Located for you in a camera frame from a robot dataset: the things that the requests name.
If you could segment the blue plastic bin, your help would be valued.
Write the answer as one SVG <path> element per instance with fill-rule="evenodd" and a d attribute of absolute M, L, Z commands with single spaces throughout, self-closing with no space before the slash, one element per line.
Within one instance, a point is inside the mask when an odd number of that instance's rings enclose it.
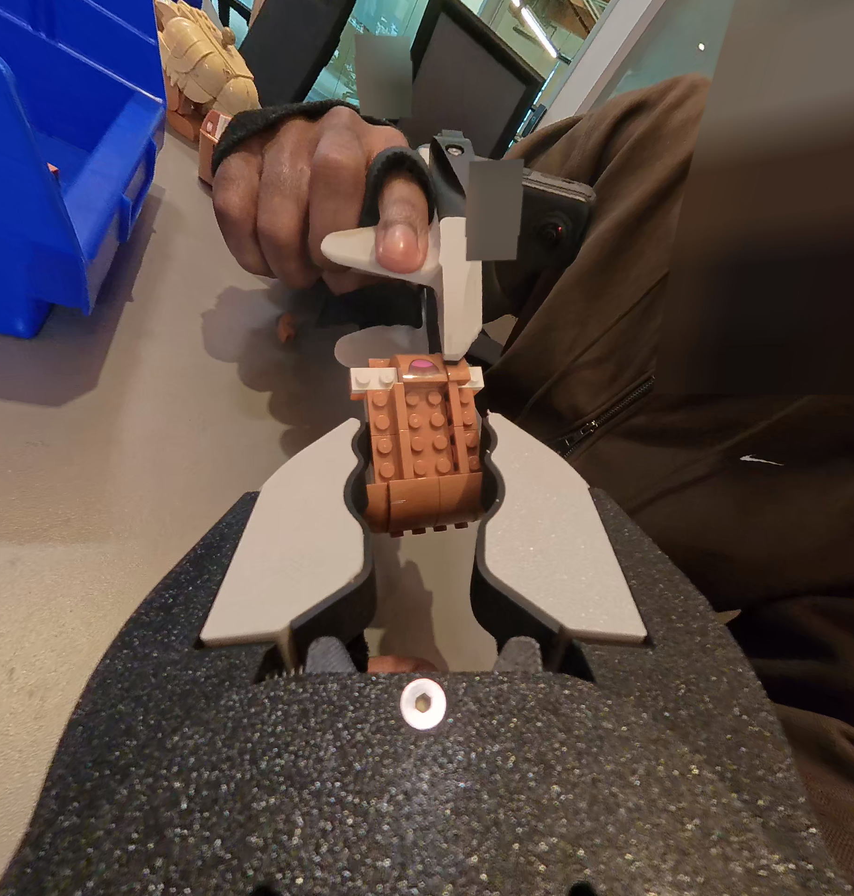
<path fill-rule="evenodd" d="M 153 2 L 0 1 L 1 334 L 33 338 L 55 306 L 91 313 L 164 118 Z"/>

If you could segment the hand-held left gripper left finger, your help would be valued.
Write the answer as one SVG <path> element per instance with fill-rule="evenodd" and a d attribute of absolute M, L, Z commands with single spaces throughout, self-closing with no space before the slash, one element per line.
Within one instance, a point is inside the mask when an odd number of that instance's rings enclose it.
<path fill-rule="evenodd" d="M 331 636 L 347 644 L 377 607 L 364 520 L 370 435 L 344 421 L 263 485 L 199 638 L 208 647 L 275 644 L 286 666 Z"/>

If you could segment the person's right hand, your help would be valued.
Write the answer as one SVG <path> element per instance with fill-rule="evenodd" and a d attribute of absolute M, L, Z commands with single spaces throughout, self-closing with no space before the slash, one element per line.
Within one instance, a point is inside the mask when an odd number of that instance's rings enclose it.
<path fill-rule="evenodd" d="M 325 236 L 358 227 L 370 163 L 407 146 L 391 126 L 335 107 L 317 120 L 290 118 L 246 140 L 219 167 L 212 199 L 231 254 L 249 273 L 287 288 L 323 280 L 336 295 L 380 282 L 332 263 Z"/>

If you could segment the black framed grey panel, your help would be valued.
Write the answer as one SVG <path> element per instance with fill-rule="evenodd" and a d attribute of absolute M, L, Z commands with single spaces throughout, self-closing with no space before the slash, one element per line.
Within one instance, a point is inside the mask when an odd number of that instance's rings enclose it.
<path fill-rule="evenodd" d="M 411 58 L 413 113 L 399 129 L 413 148 L 455 130 L 502 158 L 545 81 L 459 1 L 428 3 Z"/>

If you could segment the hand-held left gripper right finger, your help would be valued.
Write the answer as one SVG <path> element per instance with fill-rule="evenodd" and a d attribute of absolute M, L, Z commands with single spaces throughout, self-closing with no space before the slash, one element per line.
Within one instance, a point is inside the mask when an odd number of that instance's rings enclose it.
<path fill-rule="evenodd" d="M 475 617 L 499 640 L 523 633 L 642 644 L 647 632 L 587 482 L 499 413 L 483 423 L 485 514 Z"/>

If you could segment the brown lego figure body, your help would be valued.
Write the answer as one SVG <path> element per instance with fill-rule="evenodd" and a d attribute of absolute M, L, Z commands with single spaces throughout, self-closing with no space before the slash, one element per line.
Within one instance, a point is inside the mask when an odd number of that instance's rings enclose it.
<path fill-rule="evenodd" d="M 183 114 L 177 110 L 167 109 L 166 119 L 175 134 L 197 148 L 197 176 L 201 182 L 211 187 L 214 151 L 231 121 L 231 116 L 216 109 L 210 109 L 204 117 L 197 112 Z"/>

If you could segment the person's right forearm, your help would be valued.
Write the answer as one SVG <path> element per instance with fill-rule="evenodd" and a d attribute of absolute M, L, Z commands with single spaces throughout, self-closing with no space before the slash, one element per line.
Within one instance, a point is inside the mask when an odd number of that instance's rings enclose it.
<path fill-rule="evenodd" d="M 332 58 L 354 1 L 265 1 L 240 45 L 262 107 L 303 102 Z"/>

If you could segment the brown lego assembly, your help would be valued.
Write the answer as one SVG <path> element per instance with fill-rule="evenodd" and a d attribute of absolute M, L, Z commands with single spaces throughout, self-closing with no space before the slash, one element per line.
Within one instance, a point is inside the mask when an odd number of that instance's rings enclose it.
<path fill-rule="evenodd" d="M 370 430 L 365 519 L 392 536 L 464 529 L 483 512 L 476 407 L 483 371 L 444 360 L 447 382 L 404 385 L 395 356 L 350 369 L 351 398 L 364 402 Z"/>

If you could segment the tan lego figure part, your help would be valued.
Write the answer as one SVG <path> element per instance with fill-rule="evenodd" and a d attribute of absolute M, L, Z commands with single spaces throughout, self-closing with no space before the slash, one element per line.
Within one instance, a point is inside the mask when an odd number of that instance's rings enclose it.
<path fill-rule="evenodd" d="M 155 1 L 154 12 L 168 111 L 188 117 L 215 109 L 232 116 L 260 108 L 231 28 L 186 2 Z"/>

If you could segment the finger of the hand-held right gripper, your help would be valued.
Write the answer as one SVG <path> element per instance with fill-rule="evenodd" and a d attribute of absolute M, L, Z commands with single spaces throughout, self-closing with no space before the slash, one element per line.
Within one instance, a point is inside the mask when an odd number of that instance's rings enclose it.
<path fill-rule="evenodd" d="M 466 219 L 441 218 L 440 285 L 436 288 L 441 350 L 449 362 L 461 360 L 483 326 L 483 263 L 466 257 Z"/>

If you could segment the person's brown jacket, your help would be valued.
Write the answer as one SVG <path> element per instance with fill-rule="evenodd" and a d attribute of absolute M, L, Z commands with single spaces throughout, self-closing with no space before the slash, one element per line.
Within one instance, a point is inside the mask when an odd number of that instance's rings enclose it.
<path fill-rule="evenodd" d="M 854 887 L 854 397 L 664 397 L 653 385 L 672 243 L 710 80 L 621 94 L 509 158 L 596 202 L 561 273 L 485 263 L 517 323 L 483 406 L 600 487 L 707 597 L 791 744 Z"/>

